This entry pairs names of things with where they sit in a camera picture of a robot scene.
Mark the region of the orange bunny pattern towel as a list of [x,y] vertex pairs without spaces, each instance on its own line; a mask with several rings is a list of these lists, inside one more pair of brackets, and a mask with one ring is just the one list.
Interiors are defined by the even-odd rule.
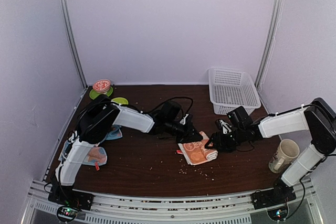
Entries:
[[207,149],[205,144],[209,141],[209,137],[203,131],[199,134],[203,137],[201,141],[190,143],[178,143],[186,162],[189,165],[200,165],[217,159],[218,151],[216,149]]

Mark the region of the white plastic basket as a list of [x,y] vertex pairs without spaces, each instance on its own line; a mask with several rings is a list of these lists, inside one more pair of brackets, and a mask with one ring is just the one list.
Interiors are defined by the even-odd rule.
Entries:
[[217,115],[226,115],[239,106],[250,115],[261,107],[257,89],[246,72],[211,68],[208,85],[210,101]]

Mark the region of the blue patchwork towel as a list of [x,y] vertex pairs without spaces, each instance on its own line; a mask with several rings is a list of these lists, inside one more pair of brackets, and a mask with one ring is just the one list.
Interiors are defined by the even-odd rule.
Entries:
[[[78,135],[77,131],[72,131],[71,135],[68,137],[68,139],[65,141],[61,154],[58,157],[59,161],[64,161],[66,154],[65,150],[70,144],[69,140],[74,140],[75,136]],[[108,156],[106,150],[100,146],[105,141],[111,141],[111,140],[118,140],[123,137],[121,126],[119,125],[113,125],[110,129],[110,131],[107,133],[105,138],[98,144],[95,144],[93,148],[88,152],[88,154],[85,156],[82,165],[87,166],[102,166],[107,163]]]

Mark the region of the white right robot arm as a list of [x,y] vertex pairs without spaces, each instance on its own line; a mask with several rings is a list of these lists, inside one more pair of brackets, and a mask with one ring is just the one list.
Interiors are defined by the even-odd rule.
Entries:
[[280,184],[269,192],[272,203],[279,204],[289,196],[289,187],[312,172],[335,151],[335,111],[323,98],[285,112],[252,120],[243,106],[228,113],[229,124],[217,121],[219,130],[211,135],[206,148],[233,152],[243,142],[254,142],[274,136],[308,132],[308,147],[282,173]]

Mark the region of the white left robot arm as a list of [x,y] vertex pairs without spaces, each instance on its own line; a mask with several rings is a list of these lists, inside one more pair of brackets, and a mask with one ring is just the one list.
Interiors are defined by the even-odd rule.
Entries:
[[177,99],[167,99],[143,112],[133,105],[116,103],[107,95],[99,95],[80,113],[75,130],[66,140],[60,164],[53,175],[58,186],[54,192],[56,198],[64,205],[75,201],[75,192],[68,187],[74,185],[89,151],[104,140],[112,126],[150,135],[168,133],[182,144],[201,141],[203,137],[194,127],[192,115],[182,111]]

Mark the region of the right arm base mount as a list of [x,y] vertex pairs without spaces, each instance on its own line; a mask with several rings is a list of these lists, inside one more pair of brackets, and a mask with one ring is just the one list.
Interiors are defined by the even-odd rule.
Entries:
[[257,190],[251,195],[254,209],[267,208],[268,217],[273,221],[285,221],[289,216],[288,202],[296,199],[292,186],[277,179],[273,188],[264,191]]

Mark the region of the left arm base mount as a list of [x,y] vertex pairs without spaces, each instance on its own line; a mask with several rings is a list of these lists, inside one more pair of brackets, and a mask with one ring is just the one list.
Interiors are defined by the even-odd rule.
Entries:
[[78,213],[90,210],[94,195],[73,190],[72,186],[62,186],[53,176],[48,201],[59,205],[56,217],[61,223],[69,223],[76,219]]

